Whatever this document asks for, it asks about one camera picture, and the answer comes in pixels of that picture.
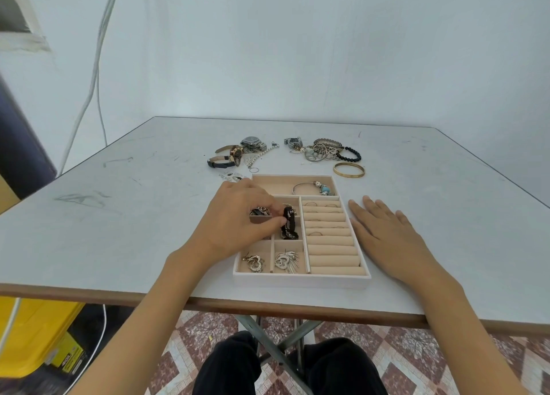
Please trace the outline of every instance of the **hand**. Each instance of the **hand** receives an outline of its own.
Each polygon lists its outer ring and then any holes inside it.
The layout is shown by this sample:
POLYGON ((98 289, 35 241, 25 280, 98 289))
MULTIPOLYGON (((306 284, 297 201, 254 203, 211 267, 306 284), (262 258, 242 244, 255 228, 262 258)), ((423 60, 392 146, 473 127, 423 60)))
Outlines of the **hand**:
POLYGON ((381 200, 373 202, 366 195, 363 204, 366 210, 349 201, 358 220, 351 224, 363 249, 383 271, 412 288, 422 286, 427 275, 444 272, 401 211, 394 214, 381 200))
POLYGON ((210 201, 195 232, 184 245, 202 255, 209 266, 234 255, 252 243, 271 236, 286 223, 284 205, 245 178, 224 182, 210 201), (273 218, 261 224, 250 221, 250 211, 269 208, 273 218))

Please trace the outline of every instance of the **jewelry organizer tray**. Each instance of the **jewelry organizer tray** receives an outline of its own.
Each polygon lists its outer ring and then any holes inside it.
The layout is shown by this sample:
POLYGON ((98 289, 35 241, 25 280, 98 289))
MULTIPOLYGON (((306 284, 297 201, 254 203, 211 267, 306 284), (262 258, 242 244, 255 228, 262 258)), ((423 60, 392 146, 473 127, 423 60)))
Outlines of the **jewelry organizer tray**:
MULTIPOLYGON (((331 176, 257 175, 252 176, 252 180, 280 203, 292 206, 299 239, 283 240, 277 231, 243 249, 235 257, 233 267, 237 285, 366 288, 371 275, 351 227, 346 205, 340 201, 331 176), (325 184, 335 195, 321 195, 314 181, 325 184), (295 274, 275 264, 277 256, 288 251, 298 255, 295 274), (251 255, 264 260, 261 272, 252 272, 247 260, 243 259, 251 255)), ((270 218, 250 216, 253 223, 270 218)))

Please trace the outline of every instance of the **beaded bracelet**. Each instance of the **beaded bracelet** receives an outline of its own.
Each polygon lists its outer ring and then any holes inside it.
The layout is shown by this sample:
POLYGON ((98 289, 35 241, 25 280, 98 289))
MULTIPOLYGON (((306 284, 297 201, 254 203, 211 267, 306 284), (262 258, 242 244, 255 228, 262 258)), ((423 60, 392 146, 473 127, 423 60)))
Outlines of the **beaded bracelet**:
POLYGON ((353 153, 355 156, 357 156, 355 159, 350 159, 349 157, 345 157, 345 156, 342 156, 340 154, 340 152, 336 152, 336 157, 338 159, 340 159, 341 161, 346 161, 346 162, 359 162, 361 160, 361 155, 359 154, 359 152, 357 152, 357 150, 354 150, 352 148, 349 148, 349 147, 345 147, 344 148, 345 150, 348 150, 350 151, 351 153, 353 153))

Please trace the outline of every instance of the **brown table trim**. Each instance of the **brown table trim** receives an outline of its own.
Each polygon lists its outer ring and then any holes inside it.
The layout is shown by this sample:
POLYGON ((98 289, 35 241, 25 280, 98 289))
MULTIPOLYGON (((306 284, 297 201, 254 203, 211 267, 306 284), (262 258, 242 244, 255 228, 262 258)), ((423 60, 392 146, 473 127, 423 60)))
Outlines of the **brown table trim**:
MULTIPOLYGON (((145 294, 95 289, 40 287, 32 285, 0 284, 0 295, 23 298, 77 301, 89 304, 137 306, 145 294)), ((388 313, 385 311, 350 310, 321 306, 274 304, 271 302, 237 301, 231 299, 190 297, 186 310, 210 313, 249 314, 303 320, 352 322, 379 326, 428 329, 425 315, 388 313)), ((489 333, 508 336, 550 335, 550 324, 512 321, 481 320, 489 333)))

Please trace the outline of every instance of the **white table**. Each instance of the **white table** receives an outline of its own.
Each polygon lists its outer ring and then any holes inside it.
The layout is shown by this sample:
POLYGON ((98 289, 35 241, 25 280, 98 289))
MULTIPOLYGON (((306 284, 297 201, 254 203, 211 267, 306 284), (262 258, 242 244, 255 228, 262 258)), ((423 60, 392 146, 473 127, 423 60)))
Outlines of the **white table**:
MULTIPOLYGON (((344 202, 368 194, 407 214, 492 331, 550 333, 550 210, 438 130, 155 117, 0 216, 0 294, 137 304, 193 231, 222 179, 206 159, 256 135, 339 140, 367 175, 333 174, 282 145, 260 174, 334 175, 344 202), (75 197, 80 196, 82 203, 75 197)), ((235 171, 250 176, 242 163, 235 171)), ((188 308, 423 327, 415 296, 370 262, 364 290, 237 287, 228 259, 188 308)))

